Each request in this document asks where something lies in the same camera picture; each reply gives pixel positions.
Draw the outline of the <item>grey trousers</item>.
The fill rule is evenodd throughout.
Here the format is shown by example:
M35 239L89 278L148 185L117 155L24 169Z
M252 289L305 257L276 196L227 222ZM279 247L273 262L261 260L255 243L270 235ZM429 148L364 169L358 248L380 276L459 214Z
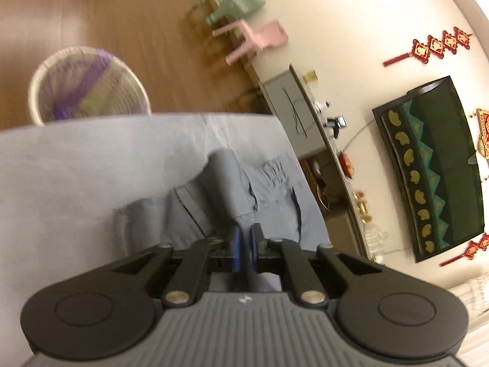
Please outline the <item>grey trousers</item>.
M301 301L325 291L305 253L329 241L326 226L295 158L283 154L259 167L241 162L229 149L215 151L194 179L163 195L140 199L114 212L117 250L123 256L159 243L176 250L207 238L232 242L245 270L241 283L230 274L214 273L212 292L273 292L282 286L273 272L260 273L251 253L265 239L278 238L293 292Z

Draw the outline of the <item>glass cups cluster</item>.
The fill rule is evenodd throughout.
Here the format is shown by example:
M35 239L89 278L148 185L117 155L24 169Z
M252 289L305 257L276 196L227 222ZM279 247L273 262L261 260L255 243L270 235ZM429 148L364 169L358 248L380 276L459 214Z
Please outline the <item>glass cups cluster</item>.
M364 224L364 234L366 247L370 253L370 257L375 261L384 253L384 239L388 236L382 232L378 224L368 222Z

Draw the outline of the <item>white lace curtain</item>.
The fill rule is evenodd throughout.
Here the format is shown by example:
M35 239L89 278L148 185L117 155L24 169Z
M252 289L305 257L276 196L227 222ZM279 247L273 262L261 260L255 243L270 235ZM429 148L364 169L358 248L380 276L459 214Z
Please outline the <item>white lace curtain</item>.
M469 315L469 333L488 324L488 274L468 280L449 289L466 307Z

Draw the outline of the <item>red knot decoration right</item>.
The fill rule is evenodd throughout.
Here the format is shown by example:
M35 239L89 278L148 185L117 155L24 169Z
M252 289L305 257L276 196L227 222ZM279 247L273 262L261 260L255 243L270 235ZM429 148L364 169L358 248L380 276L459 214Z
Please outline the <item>red knot decoration right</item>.
M487 251L489 245L489 235L487 233L484 233L480 238L479 241L473 241L470 240L468 242L468 245L466 249L459 255L446 260L442 263L439 264L440 267L445 267L451 263L454 263L456 261L459 261L460 259L466 258L468 260L473 260L476 253L481 250L483 252Z

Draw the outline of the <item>red knot decoration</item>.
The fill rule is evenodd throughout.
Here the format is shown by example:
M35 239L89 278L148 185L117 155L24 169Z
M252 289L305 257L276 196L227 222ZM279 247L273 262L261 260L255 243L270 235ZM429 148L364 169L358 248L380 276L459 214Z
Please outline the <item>red knot decoration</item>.
M467 33L458 27L454 27L451 32L443 30L439 38L428 35L426 42L413 39L408 52L384 61L383 66L388 67L408 58L415 58L417 61L427 65L432 56L441 60L445 57L446 52L455 56L458 53L459 47L470 50L472 36L472 33Z
M476 253L481 250L483 252L487 251L489 245L489 235L487 233L484 233L480 238L479 241L473 241L470 240L468 242L468 245L466 249L459 255L446 260L442 263L439 264L440 267L445 267L451 263L454 263L456 261L459 261L460 259L466 258L468 260L473 260Z

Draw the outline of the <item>gold ornament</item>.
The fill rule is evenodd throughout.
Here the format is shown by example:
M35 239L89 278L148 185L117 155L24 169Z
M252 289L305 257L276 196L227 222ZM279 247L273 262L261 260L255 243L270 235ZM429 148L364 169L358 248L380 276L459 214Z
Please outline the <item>gold ornament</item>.
M367 224L372 221L372 216L370 214L369 206L365 193L363 191L355 191L353 193L355 199L356 209L361 217L361 222Z

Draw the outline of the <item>red fruit plate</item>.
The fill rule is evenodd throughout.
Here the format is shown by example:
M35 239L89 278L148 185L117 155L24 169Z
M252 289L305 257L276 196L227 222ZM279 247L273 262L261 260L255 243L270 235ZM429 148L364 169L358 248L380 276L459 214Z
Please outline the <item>red fruit plate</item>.
M355 173L355 169L351 163L350 158L346 155L346 153L340 152L338 154L338 161L340 162L341 169L344 175L347 178L352 178Z

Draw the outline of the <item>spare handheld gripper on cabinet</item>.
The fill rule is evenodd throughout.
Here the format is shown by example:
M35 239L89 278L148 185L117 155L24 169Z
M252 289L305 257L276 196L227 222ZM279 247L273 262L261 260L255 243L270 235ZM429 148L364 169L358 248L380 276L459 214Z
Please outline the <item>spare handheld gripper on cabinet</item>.
M323 124L323 127L331 129L333 132L333 137L335 139L338 139L340 130L347 127L347 121L344 116L327 118L326 123Z

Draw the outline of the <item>long TV cabinet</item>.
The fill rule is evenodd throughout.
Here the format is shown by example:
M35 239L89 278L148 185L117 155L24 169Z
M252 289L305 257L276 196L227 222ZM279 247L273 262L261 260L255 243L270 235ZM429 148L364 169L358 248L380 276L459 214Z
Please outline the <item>long TV cabinet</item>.
M263 97L277 116L319 205L330 239L338 249L372 259L354 191L338 161L339 150L326 119L314 108L315 98L298 71L286 70L260 84Z

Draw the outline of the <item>white phone charger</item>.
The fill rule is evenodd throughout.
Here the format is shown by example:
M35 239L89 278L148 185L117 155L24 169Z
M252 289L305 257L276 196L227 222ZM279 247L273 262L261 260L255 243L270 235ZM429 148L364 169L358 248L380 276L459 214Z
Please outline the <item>white phone charger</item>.
M324 113L326 109L329 109L331 104L327 102L326 100L320 101L320 100L315 100L314 101L314 108L318 113Z

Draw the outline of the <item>woven waste basket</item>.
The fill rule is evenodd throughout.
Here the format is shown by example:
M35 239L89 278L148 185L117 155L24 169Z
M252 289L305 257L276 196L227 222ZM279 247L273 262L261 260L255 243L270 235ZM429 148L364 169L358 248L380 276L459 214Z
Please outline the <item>woven waste basket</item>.
M72 46L36 68L27 92L31 124L152 113L148 93L133 71L106 50Z

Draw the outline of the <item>yellow cup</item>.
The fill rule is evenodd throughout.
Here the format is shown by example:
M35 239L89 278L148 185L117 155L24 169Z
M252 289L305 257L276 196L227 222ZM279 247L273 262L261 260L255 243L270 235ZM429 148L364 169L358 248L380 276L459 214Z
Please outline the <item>yellow cup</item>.
M318 80L318 75L315 70L310 70L308 73L303 75L303 80L306 83L315 82Z

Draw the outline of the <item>red knot decoration left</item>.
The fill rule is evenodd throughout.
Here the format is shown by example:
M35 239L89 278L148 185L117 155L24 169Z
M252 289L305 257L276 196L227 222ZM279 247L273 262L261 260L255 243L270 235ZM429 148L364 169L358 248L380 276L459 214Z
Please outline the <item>red knot decoration left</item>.
M384 61L383 66L388 67L408 58L415 58L417 61L427 65L432 56L441 60L445 57L446 52L455 56L458 53L459 47L470 50L472 36L472 33L467 33L458 27L454 27L451 32L443 30L439 38L428 35L426 42L413 39L408 52Z

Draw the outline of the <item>pink plastic chair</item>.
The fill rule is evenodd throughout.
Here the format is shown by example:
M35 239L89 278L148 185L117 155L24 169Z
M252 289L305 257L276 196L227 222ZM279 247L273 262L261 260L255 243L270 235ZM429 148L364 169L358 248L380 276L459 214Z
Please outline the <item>pink plastic chair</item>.
M289 41L289 35L278 21L268 22L261 30L255 31L246 20L240 19L214 30L212 36L221 36L233 30L240 31L243 42L226 56L225 61L228 65L233 65L249 53L257 55L263 50L285 45Z

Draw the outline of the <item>green plastic chair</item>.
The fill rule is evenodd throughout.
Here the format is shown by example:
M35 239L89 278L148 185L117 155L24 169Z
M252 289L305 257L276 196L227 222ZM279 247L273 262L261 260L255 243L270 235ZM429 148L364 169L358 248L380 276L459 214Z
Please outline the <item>green plastic chair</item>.
M202 3L211 0L200 0ZM245 19L264 7L266 0L213 0L217 8L206 17L206 23L210 26L223 19L236 21Z

